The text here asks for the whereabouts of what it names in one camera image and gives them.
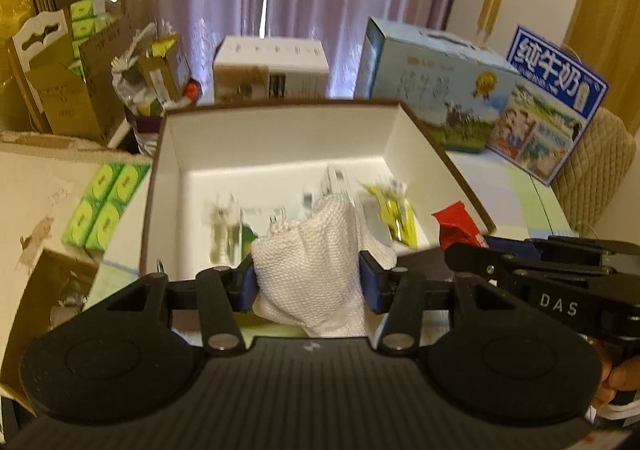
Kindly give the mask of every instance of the ribbed black surface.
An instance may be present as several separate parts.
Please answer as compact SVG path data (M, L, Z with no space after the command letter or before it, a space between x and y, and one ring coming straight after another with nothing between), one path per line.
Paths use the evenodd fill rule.
M411 360L365 338L258 339L210 360L164 410L112 426L42 417L8 446L33 450L563 450L590 431L574 419L542 428L496 426L445 403Z

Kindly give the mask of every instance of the silver bolt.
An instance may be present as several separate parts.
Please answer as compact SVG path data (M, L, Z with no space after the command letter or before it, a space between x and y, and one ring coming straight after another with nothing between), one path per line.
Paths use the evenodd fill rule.
M210 336L207 343L209 344L209 347L217 351L230 351L238 346L240 340L233 334L220 333Z
M414 345L414 337L404 333L392 333L382 338L385 347L393 351L404 351Z

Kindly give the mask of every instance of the white small box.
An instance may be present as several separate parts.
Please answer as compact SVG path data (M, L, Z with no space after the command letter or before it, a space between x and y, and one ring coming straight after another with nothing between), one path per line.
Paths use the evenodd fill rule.
M317 40L227 36L213 61L216 102L324 97L328 79Z
M399 102L294 100L168 112L146 202L140 274L158 260L171 280L212 266L202 210L217 195L241 207L292 209L327 166L352 185L395 177L408 186L418 248L438 245L432 213L462 201L482 233L495 225L444 150ZM407 247L394 245L398 253Z

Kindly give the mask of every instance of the red wrapper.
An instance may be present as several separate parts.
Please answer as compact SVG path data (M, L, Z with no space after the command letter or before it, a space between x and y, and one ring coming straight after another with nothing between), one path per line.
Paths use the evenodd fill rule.
M432 215L440 224L440 246L443 250L456 242L489 247L462 201Z

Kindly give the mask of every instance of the white towel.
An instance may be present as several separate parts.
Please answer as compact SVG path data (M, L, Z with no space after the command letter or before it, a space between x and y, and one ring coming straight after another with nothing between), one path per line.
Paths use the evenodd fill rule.
M305 221L273 224L251 247L260 285L254 312L311 337L366 336L360 250L385 269L396 265L394 250L374 239L345 195L318 200Z

